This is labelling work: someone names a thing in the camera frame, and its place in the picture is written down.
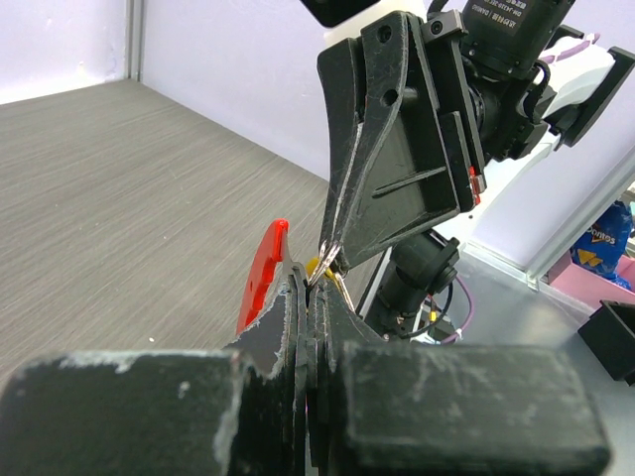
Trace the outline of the silver keys with yellow tag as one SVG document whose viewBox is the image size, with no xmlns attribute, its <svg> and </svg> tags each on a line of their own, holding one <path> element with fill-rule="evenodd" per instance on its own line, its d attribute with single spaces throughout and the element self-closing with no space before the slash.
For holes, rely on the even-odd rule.
<svg viewBox="0 0 635 476">
<path fill-rule="evenodd" d="M 343 274 L 339 271 L 334 271 L 331 268 L 331 266 L 335 263 L 335 258 L 337 257 L 340 249 L 341 244 L 337 241 L 329 244 L 324 242 L 320 245 L 318 256 L 309 262 L 307 295 L 311 293 L 319 279 L 327 278 L 335 283 L 335 286 L 341 293 L 348 308 L 351 311 L 355 311 L 354 303 L 345 284 Z"/>
</svg>

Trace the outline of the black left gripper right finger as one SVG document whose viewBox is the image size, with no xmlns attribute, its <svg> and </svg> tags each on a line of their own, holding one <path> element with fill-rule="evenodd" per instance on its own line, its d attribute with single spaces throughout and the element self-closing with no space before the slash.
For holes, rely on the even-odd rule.
<svg viewBox="0 0 635 476">
<path fill-rule="evenodd" d="M 387 342 L 330 281 L 307 304 L 320 474 L 599 475 L 609 466 L 609 438 L 567 355 Z"/>
</svg>

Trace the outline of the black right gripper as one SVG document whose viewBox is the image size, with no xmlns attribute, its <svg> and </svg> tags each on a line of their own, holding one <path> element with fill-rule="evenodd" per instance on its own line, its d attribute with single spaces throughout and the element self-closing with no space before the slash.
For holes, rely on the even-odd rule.
<svg viewBox="0 0 635 476">
<path fill-rule="evenodd" d="M 318 55 L 329 137 L 319 242 L 341 244 L 334 269 L 479 204 L 484 153 L 465 35 L 456 10 L 427 21 L 396 11 Z"/>
</svg>

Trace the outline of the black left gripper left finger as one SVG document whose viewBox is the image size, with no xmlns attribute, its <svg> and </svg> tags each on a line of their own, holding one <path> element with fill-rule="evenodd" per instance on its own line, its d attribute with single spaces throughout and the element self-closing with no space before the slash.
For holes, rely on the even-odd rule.
<svg viewBox="0 0 635 476">
<path fill-rule="evenodd" d="M 5 475 L 302 475 L 305 272 L 218 350 L 78 351 L 18 368 L 1 397 Z"/>
</svg>

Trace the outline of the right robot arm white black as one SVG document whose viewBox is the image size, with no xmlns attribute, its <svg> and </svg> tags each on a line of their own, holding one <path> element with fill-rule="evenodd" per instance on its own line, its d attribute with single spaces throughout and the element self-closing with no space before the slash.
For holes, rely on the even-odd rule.
<svg viewBox="0 0 635 476">
<path fill-rule="evenodd" d="M 442 333 L 459 243 L 438 226 L 473 211 L 491 162 L 575 145 L 634 67 L 569 28 L 569 1 L 310 1 L 327 28 L 317 70 L 330 178 L 309 279 L 380 264 L 356 313 L 387 340 Z"/>
</svg>

